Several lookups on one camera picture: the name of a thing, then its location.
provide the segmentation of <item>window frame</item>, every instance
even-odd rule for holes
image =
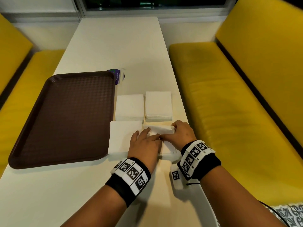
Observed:
[[[222,21],[229,14],[237,0],[226,0],[223,6],[200,6],[197,8],[175,7],[146,10],[88,10],[84,0],[75,0],[82,18],[86,17],[144,17],[156,16],[160,23]]]

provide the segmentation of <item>gray patterned cloth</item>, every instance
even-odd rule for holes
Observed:
[[[272,208],[287,221],[290,227],[303,227],[303,203],[273,206]],[[269,209],[269,211],[282,221],[271,209]]]

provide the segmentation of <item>hand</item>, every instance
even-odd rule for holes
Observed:
[[[197,140],[194,130],[187,122],[177,120],[172,126],[175,127],[175,133],[160,135],[160,139],[170,142],[177,150],[181,151],[186,144]]]
[[[150,128],[144,129],[138,137],[139,131],[136,131],[131,137],[127,157],[135,157],[143,162],[152,174],[157,164],[158,153],[162,147],[160,135],[152,135],[147,138]]]

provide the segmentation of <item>left hand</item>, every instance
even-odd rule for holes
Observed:
[[[139,159],[146,165],[149,172],[152,174],[156,168],[157,157],[162,147],[162,141],[159,139],[159,134],[147,137],[150,130],[150,128],[146,128],[140,133],[140,135],[139,131],[136,131],[132,135],[127,157],[135,157]]]

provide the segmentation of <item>wristband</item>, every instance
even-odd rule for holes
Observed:
[[[135,200],[151,178],[148,168],[139,159],[131,157],[120,161],[112,170],[112,176],[105,183],[124,199],[126,206]]]
[[[220,166],[221,161],[214,153],[215,151],[201,140],[186,144],[181,150],[182,159],[177,164],[185,179],[200,181],[209,171]]]

